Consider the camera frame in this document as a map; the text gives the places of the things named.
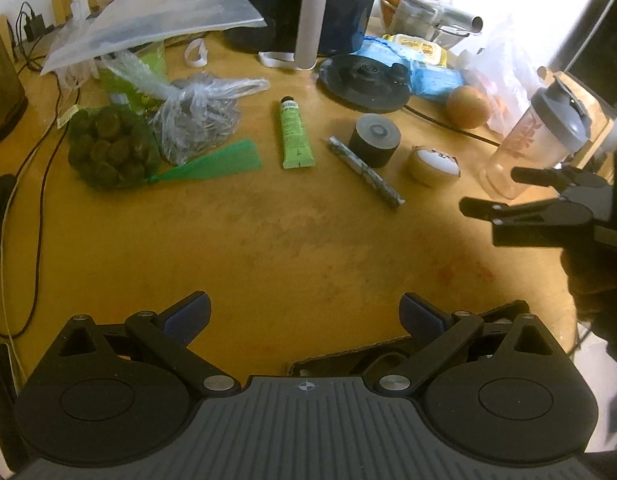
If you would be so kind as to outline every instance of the shaker bottle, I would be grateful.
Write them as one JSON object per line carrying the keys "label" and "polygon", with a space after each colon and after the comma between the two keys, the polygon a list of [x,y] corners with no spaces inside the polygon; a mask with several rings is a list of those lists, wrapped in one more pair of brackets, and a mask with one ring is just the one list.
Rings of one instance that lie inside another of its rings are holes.
{"label": "shaker bottle", "polygon": [[511,179],[511,169],[548,169],[581,149],[591,135],[591,118],[573,92],[556,78],[539,89],[531,107],[479,172],[479,181],[495,200],[513,200],[528,185]]}

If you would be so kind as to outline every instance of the yellow package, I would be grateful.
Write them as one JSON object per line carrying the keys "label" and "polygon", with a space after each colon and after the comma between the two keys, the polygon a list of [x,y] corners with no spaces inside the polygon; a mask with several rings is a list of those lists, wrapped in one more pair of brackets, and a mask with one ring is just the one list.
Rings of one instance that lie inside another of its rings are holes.
{"label": "yellow package", "polygon": [[436,43],[431,43],[415,36],[407,36],[406,34],[394,34],[392,36],[385,34],[382,36],[382,39],[412,48],[423,56],[422,62],[426,64],[446,68],[448,54],[446,50]]}

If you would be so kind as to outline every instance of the metal screw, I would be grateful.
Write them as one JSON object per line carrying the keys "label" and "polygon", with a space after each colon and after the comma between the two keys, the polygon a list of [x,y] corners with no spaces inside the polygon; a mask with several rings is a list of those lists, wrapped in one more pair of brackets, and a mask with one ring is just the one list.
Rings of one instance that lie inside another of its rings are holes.
{"label": "metal screw", "polygon": [[235,386],[233,377],[226,375],[211,375],[204,380],[204,388],[212,392],[225,392]]}
{"label": "metal screw", "polygon": [[380,386],[390,392],[401,392],[411,385],[409,378],[403,375],[386,375],[380,379]]}

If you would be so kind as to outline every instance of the power adapter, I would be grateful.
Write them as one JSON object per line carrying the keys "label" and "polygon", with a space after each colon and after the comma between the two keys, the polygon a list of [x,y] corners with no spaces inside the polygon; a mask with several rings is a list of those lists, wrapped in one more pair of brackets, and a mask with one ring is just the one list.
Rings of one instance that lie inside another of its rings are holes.
{"label": "power adapter", "polygon": [[46,25],[44,25],[44,18],[41,14],[35,14],[34,12],[31,12],[30,18],[26,16],[24,33],[26,34],[26,41],[28,41],[29,43],[38,40],[44,34],[46,34]]}

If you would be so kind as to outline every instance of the gray gripper base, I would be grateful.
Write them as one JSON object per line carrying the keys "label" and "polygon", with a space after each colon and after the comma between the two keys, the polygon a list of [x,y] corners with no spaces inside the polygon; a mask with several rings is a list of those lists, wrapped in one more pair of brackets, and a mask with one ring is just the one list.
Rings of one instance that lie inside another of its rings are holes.
{"label": "gray gripper base", "polygon": [[255,377],[206,400],[189,427],[149,457],[106,468],[36,460],[18,480],[585,480],[575,458],[512,469],[474,460],[434,436],[406,399],[361,378]]}

